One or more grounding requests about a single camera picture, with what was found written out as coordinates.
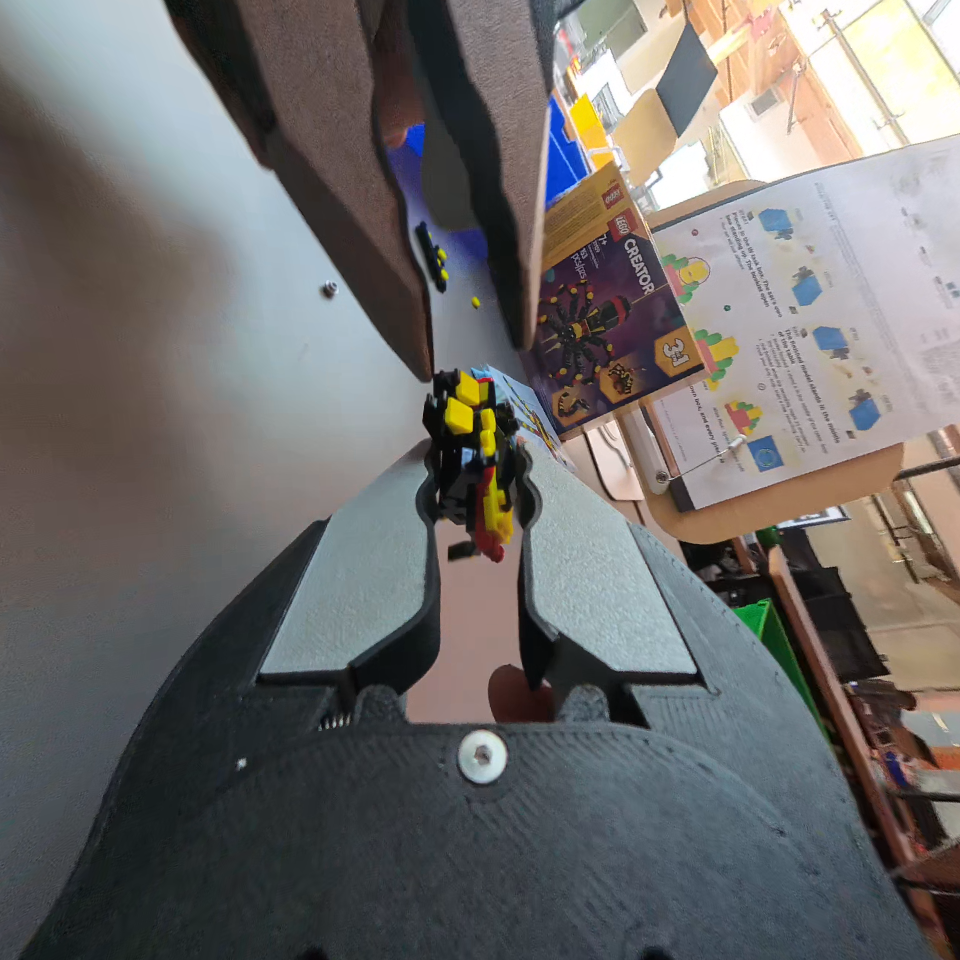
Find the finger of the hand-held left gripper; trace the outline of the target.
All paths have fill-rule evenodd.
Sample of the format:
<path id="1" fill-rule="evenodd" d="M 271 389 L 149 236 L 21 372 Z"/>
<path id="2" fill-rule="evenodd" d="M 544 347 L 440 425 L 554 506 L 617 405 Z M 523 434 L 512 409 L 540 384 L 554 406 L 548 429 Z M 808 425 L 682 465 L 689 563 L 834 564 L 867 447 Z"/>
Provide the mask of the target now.
<path id="1" fill-rule="evenodd" d="M 425 133 L 448 134 L 469 178 L 513 346 L 534 341 L 541 282 L 554 1 L 411 1 Z"/>
<path id="2" fill-rule="evenodd" d="M 386 345 L 434 371 L 430 297 L 375 102 L 374 39 L 404 2 L 167 1 L 187 52 Z"/>

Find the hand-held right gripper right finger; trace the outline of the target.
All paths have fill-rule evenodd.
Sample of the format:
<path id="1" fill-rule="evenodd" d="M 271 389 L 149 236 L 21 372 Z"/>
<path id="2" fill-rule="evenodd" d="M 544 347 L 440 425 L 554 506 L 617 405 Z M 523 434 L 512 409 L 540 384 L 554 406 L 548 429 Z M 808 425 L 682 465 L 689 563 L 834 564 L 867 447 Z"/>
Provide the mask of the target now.
<path id="1" fill-rule="evenodd" d="M 518 613 L 530 687 L 691 686 L 695 660 L 634 527 L 549 453 L 517 451 Z"/>

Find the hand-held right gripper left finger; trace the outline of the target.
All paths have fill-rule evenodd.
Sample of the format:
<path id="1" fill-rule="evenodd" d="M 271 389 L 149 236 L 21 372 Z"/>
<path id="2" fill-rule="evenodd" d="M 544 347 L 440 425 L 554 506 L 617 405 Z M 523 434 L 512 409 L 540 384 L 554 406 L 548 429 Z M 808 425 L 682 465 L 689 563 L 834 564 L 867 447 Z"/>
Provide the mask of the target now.
<path id="1" fill-rule="evenodd" d="M 435 484 L 423 440 L 325 522 L 259 669 L 266 685 L 404 695 L 441 644 Z"/>

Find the black yellow lego spider model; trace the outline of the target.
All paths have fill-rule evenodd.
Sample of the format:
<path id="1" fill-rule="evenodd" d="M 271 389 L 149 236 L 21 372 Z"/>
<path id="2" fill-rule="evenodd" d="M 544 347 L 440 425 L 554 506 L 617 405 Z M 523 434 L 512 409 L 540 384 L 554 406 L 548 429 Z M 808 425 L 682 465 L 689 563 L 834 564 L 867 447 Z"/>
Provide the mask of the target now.
<path id="1" fill-rule="evenodd" d="M 529 467 L 529 412 L 503 378 L 462 368 L 435 373 L 422 415 L 427 467 L 438 519 L 465 532 L 448 548 L 450 561 L 504 560 Z"/>

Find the long black yellow lego piece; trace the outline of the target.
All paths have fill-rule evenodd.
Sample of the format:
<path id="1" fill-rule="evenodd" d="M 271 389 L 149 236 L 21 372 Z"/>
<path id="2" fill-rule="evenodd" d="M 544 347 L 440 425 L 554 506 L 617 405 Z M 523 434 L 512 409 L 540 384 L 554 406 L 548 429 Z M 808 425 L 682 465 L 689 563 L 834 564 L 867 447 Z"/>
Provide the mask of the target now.
<path id="1" fill-rule="evenodd" d="M 446 293 L 450 275 L 447 270 L 448 255 L 446 251 L 434 242 L 426 221 L 420 221 L 414 228 L 414 236 L 418 247 L 423 254 L 428 276 L 438 293 Z"/>

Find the open lego instruction booklet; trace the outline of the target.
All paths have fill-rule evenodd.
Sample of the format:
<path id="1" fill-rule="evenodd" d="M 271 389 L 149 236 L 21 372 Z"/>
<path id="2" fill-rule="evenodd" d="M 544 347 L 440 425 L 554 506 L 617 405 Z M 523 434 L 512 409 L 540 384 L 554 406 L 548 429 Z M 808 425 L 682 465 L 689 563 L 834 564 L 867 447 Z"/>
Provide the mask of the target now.
<path id="1" fill-rule="evenodd" d="M 530 447 L 549 451 L 550 455 L 571 474 L 575 464 L 563 449 L 549 414 L 546 413 L 534 390 L 502 371 L 485 365 L 474 366 L 471 374 L 477 380 L 489 379 L 495 391 L 496 403 L 508 403 L 519 426 L 516 437 Z"/>

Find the purple yellow lego box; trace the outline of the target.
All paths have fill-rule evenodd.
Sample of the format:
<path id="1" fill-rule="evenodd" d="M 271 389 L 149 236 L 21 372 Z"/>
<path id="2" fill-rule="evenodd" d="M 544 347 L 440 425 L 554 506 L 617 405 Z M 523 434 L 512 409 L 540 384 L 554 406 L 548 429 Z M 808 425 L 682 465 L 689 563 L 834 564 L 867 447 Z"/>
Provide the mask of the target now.
<path id="1" fill-rule="evenodd" d="M 616 162 L 543 217 L 534 342 L 521 361 L 566 440 L 705 379 L 707 367 Z"/>

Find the person's left hand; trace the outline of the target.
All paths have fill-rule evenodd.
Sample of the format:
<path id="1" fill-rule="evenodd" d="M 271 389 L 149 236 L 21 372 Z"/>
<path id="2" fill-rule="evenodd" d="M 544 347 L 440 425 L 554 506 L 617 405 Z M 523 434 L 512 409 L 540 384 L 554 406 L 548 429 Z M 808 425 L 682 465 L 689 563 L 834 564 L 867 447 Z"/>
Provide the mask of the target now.
<path id="1" fill-rule="evenodd" d="M 373 40 L 374 102 L 384 146 L 395 150 L 425 123 L 426 109 L 414 72 L 412 41 L 399 8 L 384 8 Z"/>

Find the blue plastic bin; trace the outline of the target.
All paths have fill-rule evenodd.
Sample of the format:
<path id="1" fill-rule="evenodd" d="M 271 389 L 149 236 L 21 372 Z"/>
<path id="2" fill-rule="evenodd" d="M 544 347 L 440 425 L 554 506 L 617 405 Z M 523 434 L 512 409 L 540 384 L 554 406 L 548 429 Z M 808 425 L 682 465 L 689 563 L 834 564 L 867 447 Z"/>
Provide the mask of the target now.
<path id="1" fill-rule="evenodd" d="M 588 163 L 576 136 L 567 133 L 566 115 L 556 92 L 550 94 L 548 108 L 546 210 L 590 175 Z"/>
<path id="2" fill-rule="evenodd" d="M 391 171 L 406 200 L 411 228 L 419 222 L 426 222 L 434 242 L 444 247 L 447 253 L 485 260 L 487 241 L 472 220 L 469 200 L 451 198 L 432 184 L 433 175 L 444 169 L 434 157 L 433 148 L 427 150 L 429 157 L 427 166 L 424 166 L 425 132 L 423 123 L 410 126 L 403 142 L 387 150 Z"/>

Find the yellow plastic bin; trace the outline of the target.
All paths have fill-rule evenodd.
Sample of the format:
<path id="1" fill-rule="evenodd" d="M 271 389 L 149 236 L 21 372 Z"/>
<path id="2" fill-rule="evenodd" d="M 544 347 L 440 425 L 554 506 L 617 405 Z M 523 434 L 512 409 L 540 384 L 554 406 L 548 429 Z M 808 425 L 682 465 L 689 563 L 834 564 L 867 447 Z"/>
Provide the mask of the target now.
<path id="1" fill-rule="evenodd" d="M 569 121 L 587 170 L 593 173 L 614 160 L 607 132 L 591 99 L 582 95 L 568 110 Z"/>

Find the white rounded panel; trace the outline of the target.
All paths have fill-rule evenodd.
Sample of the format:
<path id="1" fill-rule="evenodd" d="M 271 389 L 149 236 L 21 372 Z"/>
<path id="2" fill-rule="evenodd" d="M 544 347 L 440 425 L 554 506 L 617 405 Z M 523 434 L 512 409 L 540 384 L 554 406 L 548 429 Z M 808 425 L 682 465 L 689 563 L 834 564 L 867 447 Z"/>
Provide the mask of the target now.
<path id="1" fill-rule="evenodd" d="M 671 473 L 650 416 L 638 407 L 604 419 L 586 429 L 587 446 L 601 484 L 614 501 L 642 501 L 647 494 L 661 496 L 669 484 L 655 473 Z"/>

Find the green plastic bin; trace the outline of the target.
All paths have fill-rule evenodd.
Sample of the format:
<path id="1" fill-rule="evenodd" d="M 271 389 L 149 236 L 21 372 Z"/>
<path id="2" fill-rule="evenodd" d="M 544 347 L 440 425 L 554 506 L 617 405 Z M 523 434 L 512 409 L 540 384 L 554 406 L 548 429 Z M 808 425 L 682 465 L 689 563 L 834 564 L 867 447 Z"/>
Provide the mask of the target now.
<path id="1" fill-rule="evenodd" d="M 831 742 L 829 731 L 824 726 L 806 676 L 801 669 L 797 655 L 787 636 L 786 628 L 773 601 L 762 599 L 746 606 L 736 606 L 733 608 L 733 612 L 774 657 L 813 716 L 823 737 L 827 742 Z"/>

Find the tan chair with black back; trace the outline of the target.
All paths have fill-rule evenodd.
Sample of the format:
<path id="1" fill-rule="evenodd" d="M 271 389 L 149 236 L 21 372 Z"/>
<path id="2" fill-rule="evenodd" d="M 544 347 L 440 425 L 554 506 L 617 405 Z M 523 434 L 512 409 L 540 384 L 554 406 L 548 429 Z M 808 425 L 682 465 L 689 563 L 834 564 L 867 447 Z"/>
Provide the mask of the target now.
<path id="1" fill-rule="evenodd" d="M 646 186 L 673 154 L 717 74 L 693 24 L 685 22 L 656 85 L 641 93 L 609 137 L 632 187 Z"/>

